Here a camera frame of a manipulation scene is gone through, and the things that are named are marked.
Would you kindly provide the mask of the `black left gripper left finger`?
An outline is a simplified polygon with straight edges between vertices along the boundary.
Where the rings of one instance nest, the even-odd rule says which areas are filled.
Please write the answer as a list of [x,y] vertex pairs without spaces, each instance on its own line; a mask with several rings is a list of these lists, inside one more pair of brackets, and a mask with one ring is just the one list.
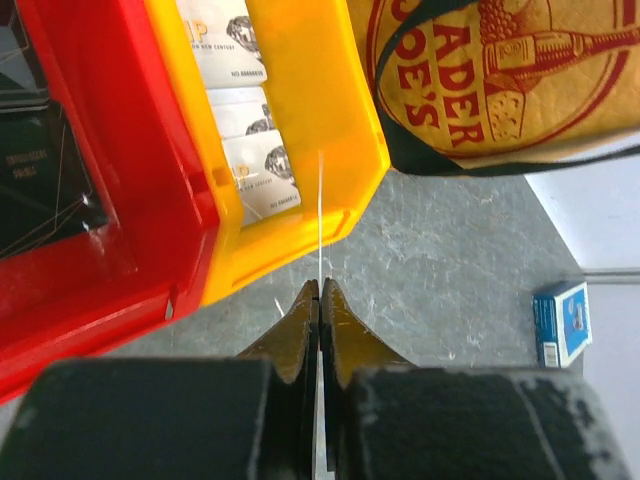
[[5,479],[311,479],[319,289],[234,357],[47,368],[1,450]]

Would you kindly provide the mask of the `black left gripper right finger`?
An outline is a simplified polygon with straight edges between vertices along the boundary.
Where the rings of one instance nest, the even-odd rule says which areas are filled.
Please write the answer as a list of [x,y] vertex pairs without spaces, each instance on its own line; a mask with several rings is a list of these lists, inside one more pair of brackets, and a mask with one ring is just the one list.
[[353,313],[320,304],[327,467],[339,479],[627,479],[604,407],[580,376],[533,367],[426,368]]

